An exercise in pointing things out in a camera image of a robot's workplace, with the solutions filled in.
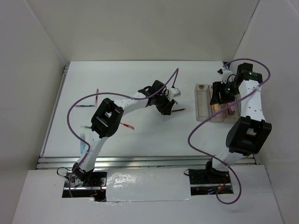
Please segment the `pink cap highlighter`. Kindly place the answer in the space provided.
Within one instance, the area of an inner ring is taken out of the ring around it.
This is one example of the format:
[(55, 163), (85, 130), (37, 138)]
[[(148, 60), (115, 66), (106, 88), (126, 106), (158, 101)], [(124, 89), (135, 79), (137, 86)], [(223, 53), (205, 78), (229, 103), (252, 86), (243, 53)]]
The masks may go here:
[(233, 116), (233, 115), (235, 115), (235, 113), (236, 113), (235, 106), (232, 105), (232, 103), (227, 103), (227, 106), (228, 106), (228, 108), (227, 108), (227, 114), (228, 114), (229, 116)]

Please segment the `orange cap highlighter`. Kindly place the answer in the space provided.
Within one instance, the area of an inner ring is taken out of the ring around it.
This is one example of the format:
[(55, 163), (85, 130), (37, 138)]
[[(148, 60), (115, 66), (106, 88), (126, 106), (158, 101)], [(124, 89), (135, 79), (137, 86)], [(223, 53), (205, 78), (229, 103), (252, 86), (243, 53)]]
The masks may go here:
[[(221, 110), (221, 106), (219, 104), (211, 105), (212, 114), (216, 114)], [(215, 116), (216, 118), (221, 118), (221, 113)]]

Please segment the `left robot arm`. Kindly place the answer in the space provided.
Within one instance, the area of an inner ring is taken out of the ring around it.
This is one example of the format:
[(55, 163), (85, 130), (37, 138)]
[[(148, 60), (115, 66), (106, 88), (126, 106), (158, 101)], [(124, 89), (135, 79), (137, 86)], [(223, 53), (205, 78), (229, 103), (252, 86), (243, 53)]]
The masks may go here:
[(156, 80), (153, 85), (140, 89), (132, 96), (118, 100), (103, 99), (91, 118), (91, 131), (97, 137), (93, 143), (86, 143), (87, 148), (73, 165), (72, 174), (81, 186), (92, 182), (92, 174), (96, 159), (109, 137), (113, 136), (124, 115), (148, 106), (155, 106), (162, 115), (171, 115), (176, 103), (175, 97), (180, 96), (180, 90), (175, 87), (166, 88)]

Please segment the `red refill pen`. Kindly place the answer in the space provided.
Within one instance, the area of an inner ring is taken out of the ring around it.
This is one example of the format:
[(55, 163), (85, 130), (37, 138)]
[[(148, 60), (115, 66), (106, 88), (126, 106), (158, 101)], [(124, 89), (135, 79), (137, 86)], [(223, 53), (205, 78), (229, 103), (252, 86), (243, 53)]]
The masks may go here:
[(176, 110), (172, 110), (171, 113), (185, 111), (185, 110), (186, 108), (176, 109)]

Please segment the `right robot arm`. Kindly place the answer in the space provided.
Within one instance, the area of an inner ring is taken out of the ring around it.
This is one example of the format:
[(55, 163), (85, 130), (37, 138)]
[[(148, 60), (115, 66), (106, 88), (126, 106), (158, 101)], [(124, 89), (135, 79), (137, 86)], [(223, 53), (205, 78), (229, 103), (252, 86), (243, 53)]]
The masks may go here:
[(262, 74), (253, 71), (253, 65), (238, 65), (234, 80), (223, 79), (213, 83), (210, 105), (224, 105), (228, 109), (240, 106), (241, 114), (226, 138), (226, 149), (206, 163), (204, 178), (209, 183), (226, 175), (228, 167), (245, 156), (259, 153), (268, 138), (272, 125), (266, 122), (262, 111)]

